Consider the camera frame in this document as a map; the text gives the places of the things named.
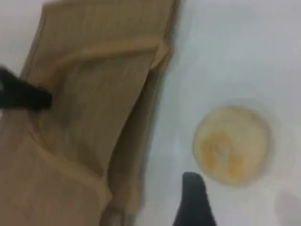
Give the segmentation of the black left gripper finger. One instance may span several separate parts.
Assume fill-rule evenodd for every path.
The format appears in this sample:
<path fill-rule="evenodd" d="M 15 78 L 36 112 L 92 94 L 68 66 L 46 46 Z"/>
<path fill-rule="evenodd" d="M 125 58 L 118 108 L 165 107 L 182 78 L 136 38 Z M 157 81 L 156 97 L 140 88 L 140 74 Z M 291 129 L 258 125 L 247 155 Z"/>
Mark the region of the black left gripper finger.
<path fill-rule="evenodd" d="M 52 94 L 16 77 L 5 67 L 0 68 L 0 108 L 48 110 L 52 106 Z"/>

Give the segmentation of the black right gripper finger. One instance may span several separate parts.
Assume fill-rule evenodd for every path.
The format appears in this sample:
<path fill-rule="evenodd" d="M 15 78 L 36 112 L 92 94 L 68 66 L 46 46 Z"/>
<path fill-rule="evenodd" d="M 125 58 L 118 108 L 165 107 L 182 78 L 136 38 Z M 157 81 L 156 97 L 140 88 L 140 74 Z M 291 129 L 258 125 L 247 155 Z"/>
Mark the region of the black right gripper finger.
<path fill-rule="evenodd" d="M 174 226 L 216 226 L 203 178 L 195 172 L 182 175 L 181 202 Z"/>

